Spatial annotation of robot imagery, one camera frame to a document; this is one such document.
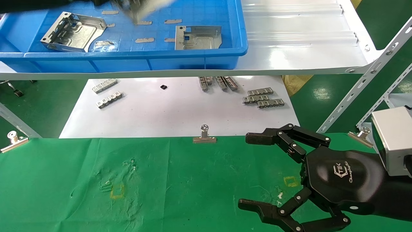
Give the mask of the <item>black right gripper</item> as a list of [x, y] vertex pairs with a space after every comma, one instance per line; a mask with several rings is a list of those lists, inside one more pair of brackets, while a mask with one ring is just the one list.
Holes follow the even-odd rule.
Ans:
[[[305, 162], [307, 184], [313, 189], [314, 203], [322, 209], [327, 208], [331, 215], [306, 223], [293, 219], [292, 214], [312, 195], [309, 188], [303, 188], [281, 207], [241, 198], [239, 209], [256, 212], [262, 223], [278, 226], [284, 232], [337, 232], [351, 223], [341, 210], [358, 215], [374, 213], [374, 197], [385, 177], [378, 154], [329, 149], [329, 137], [293, 124], [266, 128], [262, 133], [247, 133], [245, 141], [247, 144], [278, 145], [296, 163]], [[296, 142], [316, 149], [306, 156], [306, 150]]]

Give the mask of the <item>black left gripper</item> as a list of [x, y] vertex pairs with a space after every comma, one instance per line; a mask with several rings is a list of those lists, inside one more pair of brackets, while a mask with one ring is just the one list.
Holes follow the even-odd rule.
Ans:
[[33, 11], [49, 9], [113, 9], [110, 0], [36, 0]]

